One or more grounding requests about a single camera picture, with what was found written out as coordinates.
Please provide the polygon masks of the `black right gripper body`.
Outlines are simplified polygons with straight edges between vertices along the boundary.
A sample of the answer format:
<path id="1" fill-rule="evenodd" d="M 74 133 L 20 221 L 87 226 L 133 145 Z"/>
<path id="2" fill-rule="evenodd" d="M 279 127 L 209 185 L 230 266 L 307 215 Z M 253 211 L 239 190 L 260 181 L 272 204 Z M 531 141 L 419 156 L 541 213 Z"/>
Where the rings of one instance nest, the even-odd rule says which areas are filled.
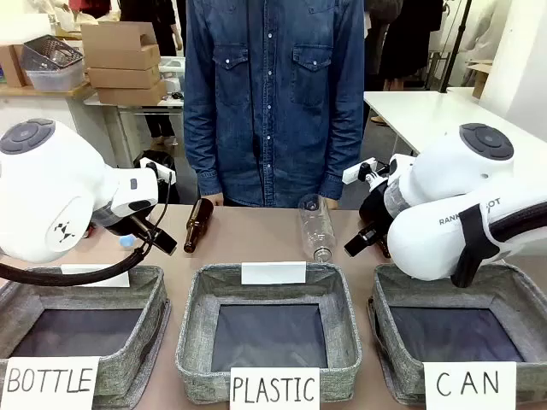
<path id="1" fill-rule="evenodd" d="M 384 204 L 385 188 L 375 188 L 363 200 L 359 215 L 363 228 L 374 229 L 379 234 L 386 234 L 393 218 Z"/>

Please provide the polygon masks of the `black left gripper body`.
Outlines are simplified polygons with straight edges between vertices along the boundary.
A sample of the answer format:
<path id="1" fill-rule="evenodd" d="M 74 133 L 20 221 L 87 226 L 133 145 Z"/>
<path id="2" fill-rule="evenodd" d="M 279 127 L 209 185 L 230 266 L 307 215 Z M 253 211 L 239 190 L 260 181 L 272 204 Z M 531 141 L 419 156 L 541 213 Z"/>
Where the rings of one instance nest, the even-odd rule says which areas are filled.
<path id="1" fill-rule="evenodd" d="M 149 222 L 141 213 L 135 213 L 121 218 L 114 224 L 106 226 L 105 229 L 118 237 L 127 235 L 146 237 L 149 232 Z"/>

